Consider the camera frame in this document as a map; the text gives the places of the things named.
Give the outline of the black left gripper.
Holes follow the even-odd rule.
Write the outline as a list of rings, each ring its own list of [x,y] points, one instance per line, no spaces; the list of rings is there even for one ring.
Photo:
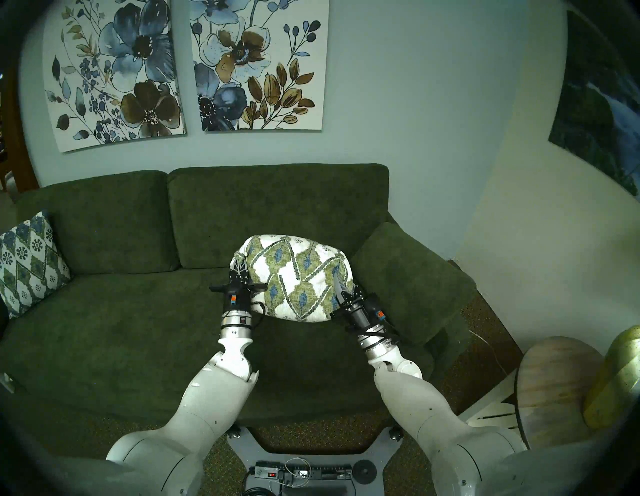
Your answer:
[[[224,296],[223,316],[229,316],[232,311],[250,313],[253,295],[265,291],[267,286],[266,283],[252,282],[245,257],[233,256],[228,273],[228,283],[210,285],[209,290]]]

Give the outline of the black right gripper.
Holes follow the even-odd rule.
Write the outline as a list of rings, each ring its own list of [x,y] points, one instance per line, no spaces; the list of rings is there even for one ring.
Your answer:
[[[357,336],[358,341],[384,341],[389,339],[384,318],[376,315],[372,304],[357,293],[357,285],[352,278],[341,281],[339,274],[332,278],[337,308],[330,312],[332,319],[344,318],[347,332]]]

